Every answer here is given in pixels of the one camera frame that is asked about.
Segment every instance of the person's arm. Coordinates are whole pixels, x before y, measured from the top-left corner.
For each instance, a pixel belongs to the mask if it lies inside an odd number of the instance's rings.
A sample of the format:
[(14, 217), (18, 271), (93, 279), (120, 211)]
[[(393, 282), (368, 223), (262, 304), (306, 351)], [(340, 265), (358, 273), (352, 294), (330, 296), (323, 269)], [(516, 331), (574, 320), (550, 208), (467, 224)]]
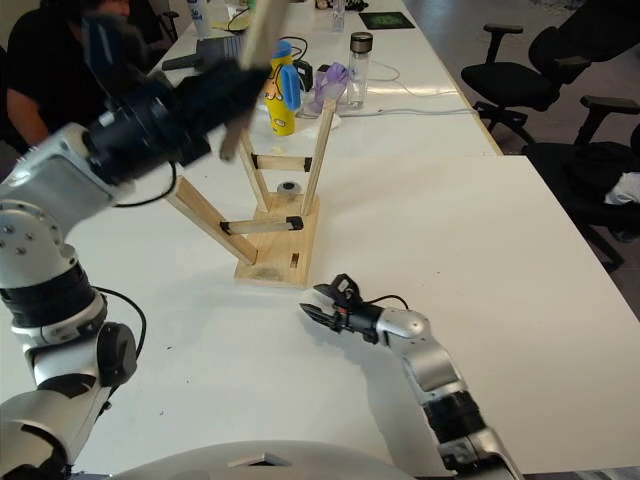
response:
[(16, 90), (7, 91), (9, 120), (30, 146), (38, 145), (49, 137), (49, 129), (40, 117), (38, 103)]
[(52, 26), (42, 12), (28, 12), (14, 25), (7, 48), (7, 113), (23, 140), (33, 146), (50, 132), (42, 108), (51, 98)]

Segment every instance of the yellow bottle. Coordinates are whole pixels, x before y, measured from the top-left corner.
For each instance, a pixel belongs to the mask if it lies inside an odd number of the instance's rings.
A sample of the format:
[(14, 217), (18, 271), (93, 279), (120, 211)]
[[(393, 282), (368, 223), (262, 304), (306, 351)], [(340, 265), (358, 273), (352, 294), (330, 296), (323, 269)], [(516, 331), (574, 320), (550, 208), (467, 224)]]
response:
[(295, 111), (300, 108), (300, 79), (293, 66), (289, 42), (280, 40), (271, 58), (271, 73), (264, 96), (273, 133), (291, 135), (295, 132)]

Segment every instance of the white cloth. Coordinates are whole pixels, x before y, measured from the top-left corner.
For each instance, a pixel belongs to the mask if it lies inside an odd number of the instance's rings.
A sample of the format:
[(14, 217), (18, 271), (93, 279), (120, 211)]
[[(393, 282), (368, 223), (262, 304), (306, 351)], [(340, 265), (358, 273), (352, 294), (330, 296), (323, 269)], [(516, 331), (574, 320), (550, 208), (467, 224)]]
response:
[(604, 196), (604, 203), (608, 205), (629, 202), (640, 203), (640, 172), (623, 173), (616, 186)]

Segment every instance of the bottle cap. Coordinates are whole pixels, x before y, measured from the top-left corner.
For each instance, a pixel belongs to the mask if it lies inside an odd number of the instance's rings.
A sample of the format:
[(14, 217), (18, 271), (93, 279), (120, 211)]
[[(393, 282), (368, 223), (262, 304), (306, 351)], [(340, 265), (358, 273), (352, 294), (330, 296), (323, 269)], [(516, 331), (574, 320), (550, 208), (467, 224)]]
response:
[(369, 53), (373, 48), (373, 35), (369, 32), (352, 33), (350, 48), (353, 53)]

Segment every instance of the black shirt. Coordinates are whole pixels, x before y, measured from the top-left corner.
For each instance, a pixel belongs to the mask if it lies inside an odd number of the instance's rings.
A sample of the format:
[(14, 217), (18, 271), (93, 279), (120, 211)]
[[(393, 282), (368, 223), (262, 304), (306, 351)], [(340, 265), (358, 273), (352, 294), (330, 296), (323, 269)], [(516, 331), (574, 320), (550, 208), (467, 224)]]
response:
[(8, 87), (35, 100), (49, 132), (85, 127), (105, 110), (106, 95), (84, 62), (67, 21), (49, 9), (23, 15), (11, 31)]

